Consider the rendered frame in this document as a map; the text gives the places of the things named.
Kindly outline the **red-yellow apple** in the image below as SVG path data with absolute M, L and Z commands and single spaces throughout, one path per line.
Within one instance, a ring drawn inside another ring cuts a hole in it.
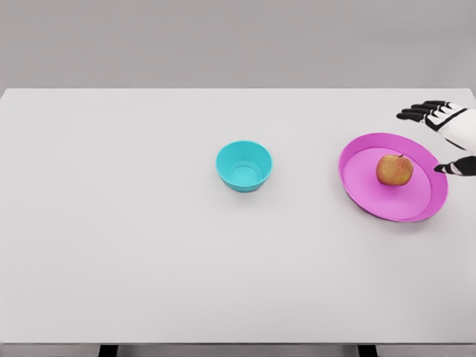
M 376 178 L 381 184 L 404 186 L 412 178 L 414 166 L 409 158 L 401 155 L 383 155 L 376 165 Z

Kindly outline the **blue bowl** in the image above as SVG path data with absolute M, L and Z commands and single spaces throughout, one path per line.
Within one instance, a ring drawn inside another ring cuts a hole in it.
M 259 189 L 269 178 L 274 161 L 271 153 L 254 141 L 235 141 L 216 156 L 216 171 L 223 183 L 239 193 Z

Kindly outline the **pink plate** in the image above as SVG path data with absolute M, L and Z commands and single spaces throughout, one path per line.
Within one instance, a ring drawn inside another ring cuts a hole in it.
M 379 183 L 376 167 L 387 154 L 401 154 L 414 166 L 404 186 Z M 368 213 L 394 222 L 419 222 L 436 214 L 446 203 L 448 180 L 434 172 L 437 159 L 409 138 L 370 133 L 349 142 L 341 151 L 338 172 L 348 196 Z

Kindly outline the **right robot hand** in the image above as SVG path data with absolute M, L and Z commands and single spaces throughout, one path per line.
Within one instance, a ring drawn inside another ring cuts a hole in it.
M 396 114 L 400 120 L 421 123 L 440 134 L 451 145 L 470 155 L 446 164 L 438 164 L 434 172 L 453 176 L 476 176 L 476 109 L 444 100 L 427 100 L 413 104 Z

